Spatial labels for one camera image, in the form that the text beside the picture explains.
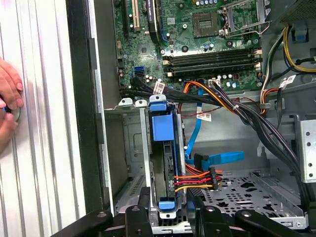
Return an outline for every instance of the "white label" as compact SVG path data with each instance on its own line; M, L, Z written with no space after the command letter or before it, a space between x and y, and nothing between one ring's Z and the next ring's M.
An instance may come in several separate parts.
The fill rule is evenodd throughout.
M175 18L167 18L167 25L174 25L176 24Z
M295 78L296 78L296 75L290 76L288 79L281 82L279 88L285 88L286 85L293 83Z
M201 119L201 120L208 121L208 122L212 121L211 114L208 114L208 113L198 114L197 119Z
M165 84L163 84L163 83L161 83L159 81L156 81L153 94L154 95L162 94L164 86L165 86Z

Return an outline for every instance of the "barcode sticker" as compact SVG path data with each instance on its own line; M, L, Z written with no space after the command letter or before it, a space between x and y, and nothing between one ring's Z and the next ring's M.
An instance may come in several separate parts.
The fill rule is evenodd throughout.
M285 88L286 85L293 83L295 78L296 78L296 75L290 76L288 79L281 82L279 88Z
M165 86L165 84L163 84L163 83L161 83L161 82L159 82L159 81L156 81L153 94L154 94L154 95L162 94L162 93L163 93L164 86Z
M208 113L198 114L197 115L197 119L201 119L201 120L204 120L204 121L211 122L212 121L212 116L211 116L211 114L208 114Z

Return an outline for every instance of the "side panel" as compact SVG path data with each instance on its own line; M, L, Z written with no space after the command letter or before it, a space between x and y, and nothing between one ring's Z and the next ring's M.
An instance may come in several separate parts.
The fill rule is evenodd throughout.
M0 0L0 56L25 101L0 155L0 236L51 236L85 215L65 2Z

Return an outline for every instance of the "cable tie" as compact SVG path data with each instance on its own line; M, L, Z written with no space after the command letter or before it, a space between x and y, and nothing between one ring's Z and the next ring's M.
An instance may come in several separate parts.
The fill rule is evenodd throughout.
M233 110L235 110L235 109L237 109L237 108L239 108L239 105L235 105L235 106L233 107Z

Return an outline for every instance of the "pci slot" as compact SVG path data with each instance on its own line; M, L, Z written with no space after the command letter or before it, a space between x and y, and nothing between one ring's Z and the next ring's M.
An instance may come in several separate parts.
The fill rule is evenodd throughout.
M134 30L140 31L138 0L132 0Z

